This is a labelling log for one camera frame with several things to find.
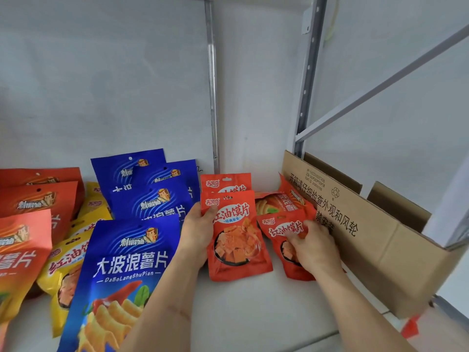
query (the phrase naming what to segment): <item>cardboard box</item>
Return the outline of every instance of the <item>cardboard box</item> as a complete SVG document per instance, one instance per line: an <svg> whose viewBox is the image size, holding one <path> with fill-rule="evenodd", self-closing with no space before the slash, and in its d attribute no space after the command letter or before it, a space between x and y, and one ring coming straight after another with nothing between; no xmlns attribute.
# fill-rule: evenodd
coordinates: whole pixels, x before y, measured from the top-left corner
<svg viewBox="0 0 469 352"><path fill-rule="evenodd" d="M341 258L399 318L420 314L467 249L444 249L421 234L430 213L376 182L362 186L325 162L285 151L282 174L318 209Z"/></svg>

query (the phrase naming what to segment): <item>recycling symbol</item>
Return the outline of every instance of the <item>recycling symbol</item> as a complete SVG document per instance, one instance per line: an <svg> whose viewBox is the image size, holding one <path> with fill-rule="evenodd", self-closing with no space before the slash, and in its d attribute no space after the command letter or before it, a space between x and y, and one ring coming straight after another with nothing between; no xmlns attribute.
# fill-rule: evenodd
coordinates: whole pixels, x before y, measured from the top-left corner
<svg viewBox="0 0 469 352"><path fill-rule="evenodd" d="M331 194L334 198L338 198L339 197L339 189L337 187L334 187L334 189L331 190Z"/></svg>

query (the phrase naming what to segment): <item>human hand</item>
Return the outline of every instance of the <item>human hand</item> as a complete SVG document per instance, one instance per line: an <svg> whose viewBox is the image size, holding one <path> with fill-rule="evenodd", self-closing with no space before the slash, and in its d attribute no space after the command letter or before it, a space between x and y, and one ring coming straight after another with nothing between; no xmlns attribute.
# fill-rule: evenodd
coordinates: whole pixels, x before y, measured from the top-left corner
<svg viewBox="0 0 469 352"><path fill-rule="evenodd" d="M213 220L217 212L218 207L212 206L202 216L200 202L198 202L186 215L182 225L176 254L192 260L197 269L201 268L207 260L207 246L213 237Z"/></svg>
<svg viewBox="0 0 469 352"><path fill-rule="evenodd" d="M304 239L291 231L285 233L303 268L316 278L324 273L330 275L342 272L339 250L329 230L315 221L306 220L304 224L308 227Z"/></svg>

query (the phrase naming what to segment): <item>orange snack bag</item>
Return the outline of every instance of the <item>orange snack bag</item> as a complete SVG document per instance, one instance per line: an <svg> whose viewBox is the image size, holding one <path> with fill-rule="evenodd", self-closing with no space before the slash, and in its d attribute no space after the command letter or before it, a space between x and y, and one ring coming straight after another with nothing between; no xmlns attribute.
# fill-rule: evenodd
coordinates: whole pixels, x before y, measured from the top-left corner
<svg viewBox="0 0 469 352"><path fill-rule="evenodd" d="M51 249L50 210L0 219L0 347Z"/></svg>
<svg viewBox="0 0 469 352"><path fill-rule="evenodd" d="M202 192L233 192L252 190L251 173L202 174Z"/></svg>
<svg viewBox="0 0 469 352"><path fill-rule="evenodd" d="M285 237L285 231L290 230L304 239L308 234L308 227L303 224L305 219L306 214L303 210L295 210L263 215L257 218L257 222L264 235L272 241L273 249L282 261L285 275L291 279L307 282L316 279L302 267L295 248Z"/></svg>
<svg viewBox="0 0 469 352"><path fill-rule="evenodd" d="M213 238L207 247L210 279L230 282L271 272L272 261L256 225L254 191L202 192L202 214L218 206Z"/></svg>
<svg viewBox="0 0 469 352"><path fill-rule="evenodd" d="M284 213L295 210L303 210L308 220L316 218L316 209L309 201L306 201L300 193L280 174L281 184L275 194L264 193L262 198L259 193L256 197L256 212L258 216L270 213Z"/></svg>
<svg viewBox="0 0 469 352"><path fill-rule="evenodd" d="M78 182L76 187L75 216L85 199L85 186L79 167L54 169L0 169L0 189L22 185L53 184L63 182Z"/></svg>
<svg viewBox="0 0 469 352"><path fill-rule="evenodd" d="M70 228L76 186L77 182L65 182L0 189L0 217L50 209L52 243L57 244Z"/></svg>

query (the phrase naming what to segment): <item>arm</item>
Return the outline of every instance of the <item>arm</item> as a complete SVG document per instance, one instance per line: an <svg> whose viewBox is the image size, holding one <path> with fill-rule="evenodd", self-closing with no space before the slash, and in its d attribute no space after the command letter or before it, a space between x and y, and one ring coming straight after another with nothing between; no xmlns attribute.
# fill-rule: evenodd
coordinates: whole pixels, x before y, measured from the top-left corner
<svg viewBox="0 0 469 352"><path fill-rule="evenodd" d="M201 217L200 203L187 214L176 253L120 352L191 349L191 314L199 269L207 260L217 208Z"/></svg>
<svg viewBox="0 0 469 352"><path fill-rule="evenodd" d="M304 240L288 233L302 266L314 275L331 305L345 349L349 352L416 352L355 288L343 273L339 252L327 228L305 221Z"/></svg>

